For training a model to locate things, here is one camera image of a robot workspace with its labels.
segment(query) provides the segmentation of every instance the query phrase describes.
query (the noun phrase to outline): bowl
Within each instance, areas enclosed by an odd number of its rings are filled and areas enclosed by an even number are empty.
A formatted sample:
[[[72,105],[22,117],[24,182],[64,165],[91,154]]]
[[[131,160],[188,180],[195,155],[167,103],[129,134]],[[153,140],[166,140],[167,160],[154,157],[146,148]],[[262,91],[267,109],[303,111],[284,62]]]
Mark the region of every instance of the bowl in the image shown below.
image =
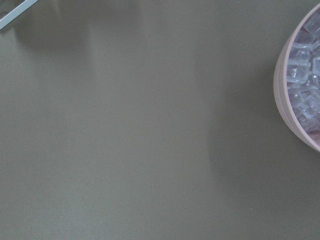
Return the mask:
[[[303,142],[307,145],[312,147],[313,149],[320,152],[320,130],[317,131],[310,131],[306,132],[306,130],[300,124],[294,109],[292,107],[289,93],[288,93],[288,86],[287,86],[287,70],[288,70],[288,63],[290,63],[290,52],[294,45],[294,41],[303,28],[303,26],[308,23],[309,19],[315,16],[317,13],[320,13],[320,4],[314,7],[299,23],[297,28],[291,34],[289,39],[287,40],[286,44],[284,45],[274,72],[274,79],[273,79],[273,91],[274,91],[274,99],[276,106],[282,116],[286,125],[291,129],[291,131],[298,136]]]

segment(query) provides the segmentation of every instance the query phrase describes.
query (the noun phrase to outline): bowl rim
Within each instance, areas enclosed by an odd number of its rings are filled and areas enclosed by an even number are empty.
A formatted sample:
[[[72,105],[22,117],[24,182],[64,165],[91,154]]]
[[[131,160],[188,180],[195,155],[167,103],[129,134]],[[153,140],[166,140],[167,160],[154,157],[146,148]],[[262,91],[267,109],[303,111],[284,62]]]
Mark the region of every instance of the bowl rim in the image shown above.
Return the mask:
[[[282,87],[285,92],[284,93],[284,100],[285,100],[285,104],[287,106],[289,106],[289,114],[290,114],[291,119],[293,119],[294,124],[298,127],[298,130],[300,131],[300,133],[303,134],[303,136],[309,141],[310,144],[312,144],[312,147],[320,152],[320,143],[319,144],[316,143],[316,141],[313,140],[312,137],[310,137],[310,135],[307,134],[307,132],[300,125],[300,123],[294,113],[294,110],[292,108],[292,105],[290,103],[288,87],[287,87],[288,61],[289,61],[289,54],[290,54],[291,48],[293,46],[293,43],[297,37],[298,32],[301,30],[301,28],[304,26],[304,24],[307,22],[307,20],[311,17],[311,15],[313,15],[319,9],[320,9],[320,3],[317,4],[312,10],[310,10],[308,12],[308,14],[301,20],[301,22],[298,24],[298,26],[295,28],[295,30],[291,34],[291,37],[289,38],[289,41],[288,41],[287,49],[284,54],[284,62],[283,62],[284,69],[282,72],[283,81],[281,81],[281,84],[282,84]]]

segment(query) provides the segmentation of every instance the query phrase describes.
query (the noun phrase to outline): gray table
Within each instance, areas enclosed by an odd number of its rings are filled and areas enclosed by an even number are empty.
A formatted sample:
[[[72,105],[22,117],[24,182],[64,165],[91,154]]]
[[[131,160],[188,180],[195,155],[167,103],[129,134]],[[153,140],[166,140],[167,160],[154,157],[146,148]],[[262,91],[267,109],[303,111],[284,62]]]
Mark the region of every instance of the gray table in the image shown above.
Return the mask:
[[[319,239],[272,86],[317,3],[36,3],[0,35],[0,239]]]

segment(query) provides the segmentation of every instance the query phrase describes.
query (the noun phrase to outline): tabletop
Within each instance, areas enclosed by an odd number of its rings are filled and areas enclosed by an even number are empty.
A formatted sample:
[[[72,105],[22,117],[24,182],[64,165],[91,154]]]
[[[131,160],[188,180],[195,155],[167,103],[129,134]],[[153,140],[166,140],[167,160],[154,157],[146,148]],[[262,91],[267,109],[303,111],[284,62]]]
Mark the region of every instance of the tabletop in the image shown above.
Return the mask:
[[[0,32],[0,239],[319,239],[273,95],[316,4],[38,1]]]

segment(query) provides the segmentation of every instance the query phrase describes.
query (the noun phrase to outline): plastic container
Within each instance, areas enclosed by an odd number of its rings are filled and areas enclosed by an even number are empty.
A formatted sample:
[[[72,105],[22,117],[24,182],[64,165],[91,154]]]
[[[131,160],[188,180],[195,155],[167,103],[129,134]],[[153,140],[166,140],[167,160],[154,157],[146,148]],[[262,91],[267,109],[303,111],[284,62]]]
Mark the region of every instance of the plastic container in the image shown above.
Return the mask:
[[[300,22],[300,24],[297,26],[297,28],[294,30],[292,35],[287,40],[278,58],[273,79],[275,103],[284,122],[295,135],[297,135],[302,141],[304,141],[306,144],[308,144],[310,147],[317,150],[318,152],[320,152],[320,131],[314,133],[306,133],[300,125],[300,123],[298,122],[298,119],[296,118],[295,113],[291,107],[287,89],[287,66],[289,53],[299,30],[303,27],[303,25],[310,18],[310,16],[319,9],[320,4],[313,8],[303,18],[303,20]]]

